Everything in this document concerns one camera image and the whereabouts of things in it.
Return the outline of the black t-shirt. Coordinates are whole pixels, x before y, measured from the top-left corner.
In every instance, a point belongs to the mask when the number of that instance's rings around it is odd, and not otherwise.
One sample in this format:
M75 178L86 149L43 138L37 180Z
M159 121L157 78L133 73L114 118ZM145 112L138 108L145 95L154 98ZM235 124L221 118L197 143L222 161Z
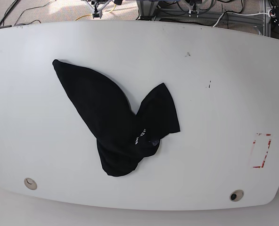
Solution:
M162 138L180 131L173 98L164 83L134 113L120 87L90 68L53 61L68 98L97 141L102 169L113 177L134 171L154 155Z

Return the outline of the aluminium frame rail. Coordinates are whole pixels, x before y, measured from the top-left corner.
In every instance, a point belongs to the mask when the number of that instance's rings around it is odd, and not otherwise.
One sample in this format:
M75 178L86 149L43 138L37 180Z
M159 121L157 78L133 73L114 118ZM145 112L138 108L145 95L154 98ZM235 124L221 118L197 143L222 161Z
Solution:
M227 29L256 30L271 36L270 4L265 0L138 0L139 20L197 24ZM189 16L196 4L198 17Z

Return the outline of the table grommet hole right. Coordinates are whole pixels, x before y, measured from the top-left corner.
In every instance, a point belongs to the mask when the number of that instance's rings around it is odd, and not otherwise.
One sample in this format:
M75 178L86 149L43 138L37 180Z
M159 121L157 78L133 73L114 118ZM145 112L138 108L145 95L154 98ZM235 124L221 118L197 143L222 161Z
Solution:
M244 191L243 190L236 190L231 193L230 195L230 200L232 202L238 202L240 201L244 196Z

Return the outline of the white table grommet left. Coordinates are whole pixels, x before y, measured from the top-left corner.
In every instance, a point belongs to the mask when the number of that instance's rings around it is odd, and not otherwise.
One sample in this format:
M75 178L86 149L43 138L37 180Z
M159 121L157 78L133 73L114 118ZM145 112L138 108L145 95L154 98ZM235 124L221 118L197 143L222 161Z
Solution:
M24 179L24 184L30 190L36 190L37 189L36 182L31 178L25 178Z

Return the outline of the red tape rectangle marking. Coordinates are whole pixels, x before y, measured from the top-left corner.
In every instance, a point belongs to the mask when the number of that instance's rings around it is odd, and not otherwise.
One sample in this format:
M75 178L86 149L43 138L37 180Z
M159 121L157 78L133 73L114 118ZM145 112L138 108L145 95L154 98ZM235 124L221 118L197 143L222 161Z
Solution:
M251 168L261 169L270 149L272 135L268 133L256 133L250 156L249 165Z

